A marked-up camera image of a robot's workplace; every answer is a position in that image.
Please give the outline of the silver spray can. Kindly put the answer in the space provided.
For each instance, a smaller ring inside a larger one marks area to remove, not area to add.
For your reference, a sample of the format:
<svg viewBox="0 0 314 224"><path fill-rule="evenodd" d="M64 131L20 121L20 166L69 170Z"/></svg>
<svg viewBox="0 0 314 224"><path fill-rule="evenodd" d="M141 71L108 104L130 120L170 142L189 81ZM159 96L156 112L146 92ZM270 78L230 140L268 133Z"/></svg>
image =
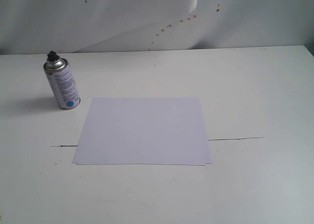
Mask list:
<svg viewBox="0 0 314 224"><path fill-rule="evenodd" d="M58 106L63 110L76 108L80 104L80 96L67 59L50 51L43 69Z"/></svg>

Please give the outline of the white backdrop paper sheet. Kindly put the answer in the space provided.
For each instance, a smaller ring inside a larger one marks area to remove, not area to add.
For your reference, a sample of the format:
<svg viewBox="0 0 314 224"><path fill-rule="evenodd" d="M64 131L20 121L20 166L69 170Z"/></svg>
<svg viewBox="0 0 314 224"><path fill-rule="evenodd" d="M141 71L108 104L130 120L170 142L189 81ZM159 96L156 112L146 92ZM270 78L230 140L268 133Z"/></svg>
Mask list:
<svg viewBox="0 0 314 224"><path fill-rule="evenodd" d="M314 0L0 0L0 52L312 45Z"/></svg>

